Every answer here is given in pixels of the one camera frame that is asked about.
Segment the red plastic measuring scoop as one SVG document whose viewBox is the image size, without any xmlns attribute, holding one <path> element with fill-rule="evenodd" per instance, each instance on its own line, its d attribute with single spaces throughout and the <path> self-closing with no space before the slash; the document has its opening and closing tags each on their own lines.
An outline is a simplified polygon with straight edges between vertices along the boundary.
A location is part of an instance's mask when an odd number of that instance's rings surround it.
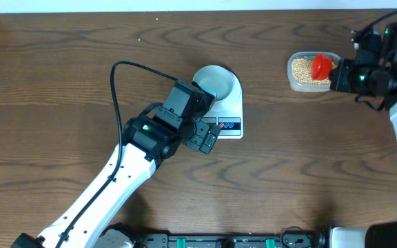
<svg viewBox="0 0 397 248">
<path fill-rule="evenodd" d="M 325 80 L 329 77 L 332 68 L 332 60 L 329 56 L 324 54 L 316 55 L 312 61 L 311 78 L 319 81 Z"/>
</svg>

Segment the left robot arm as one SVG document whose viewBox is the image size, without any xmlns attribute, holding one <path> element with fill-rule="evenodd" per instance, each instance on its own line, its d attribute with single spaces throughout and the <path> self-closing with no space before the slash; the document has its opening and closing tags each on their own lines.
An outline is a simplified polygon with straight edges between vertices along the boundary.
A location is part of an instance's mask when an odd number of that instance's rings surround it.
<svg viewBox="0 0 397 248">
<path fill-rule="evenodd" d="M 93 247 L 126 200 L 179 145 L 210 153 L 220 129 L 202 118 L 216 97 L 209 87 L 178 80 L 164 103 L 125 124 L 109 161 L 73 205 L 38 236 L 22 233 L 13 247 Z"/>
</svg>

